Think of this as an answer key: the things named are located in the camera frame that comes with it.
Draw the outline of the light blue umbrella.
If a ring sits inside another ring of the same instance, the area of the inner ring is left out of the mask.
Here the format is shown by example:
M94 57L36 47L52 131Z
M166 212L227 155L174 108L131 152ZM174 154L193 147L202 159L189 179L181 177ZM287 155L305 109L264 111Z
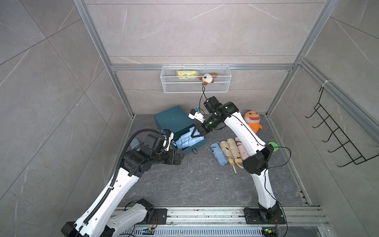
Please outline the light blue umbrella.
M191 138L190 137L190 131L183 134L176 142L176 147L178 149L185 149L185 148L188 148L190 146L193 146L195 144L197 144L198 142L204 140L205 137L200 137L200 138Z
M222 151L219 143L213 143L210 145L212 153L214 157L216 158L219 165L224 166L228 163L228 160L226 156L224 155L224 152Z

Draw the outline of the teal drawer cabinet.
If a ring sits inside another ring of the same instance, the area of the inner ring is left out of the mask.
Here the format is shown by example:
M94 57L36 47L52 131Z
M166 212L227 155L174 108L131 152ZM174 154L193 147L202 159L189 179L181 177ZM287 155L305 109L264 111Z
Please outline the teal drawer cabinet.
M174 133L174 138L171 141L170 150L177 150L175 142L185 133L189 132L195 123L188 117L188 114L180 105L174 106L168 110L154 115L157 128L160 132L164 129L169 129ZM206 145L207 139L198 142L197 144L183 149L184 156L191 153L197 154L198 150Z

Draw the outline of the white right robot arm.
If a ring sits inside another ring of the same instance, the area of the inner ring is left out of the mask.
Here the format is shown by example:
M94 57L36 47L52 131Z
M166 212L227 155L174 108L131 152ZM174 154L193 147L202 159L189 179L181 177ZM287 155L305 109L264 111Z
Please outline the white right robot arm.
M199 121L191 134L192 138L205 136L219 124L224 123L241 140L249 154L242 162L245 170L251 174L258 193L259 218L264 223L273 222L275 216L281 214L278 200L275 198L268 175L268 161L274 147L261 140L244 120L239 109L232 103L221 104L212 96L204 102L210 117L204 118L200 109L191 109L189 118Z

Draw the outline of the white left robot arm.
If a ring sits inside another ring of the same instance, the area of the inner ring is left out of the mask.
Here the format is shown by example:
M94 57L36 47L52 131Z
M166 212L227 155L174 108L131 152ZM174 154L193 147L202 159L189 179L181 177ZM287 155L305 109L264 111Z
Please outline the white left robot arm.
M158 223L154 205L145 199L113 215L126 193L153 165L180 165L183 159L181 150L170 148L174 138L170 130L146 129L146 132L148 136L140 146L131 150L124 147L111 180L88 210L62 227L65 237L117 237L136 224Z

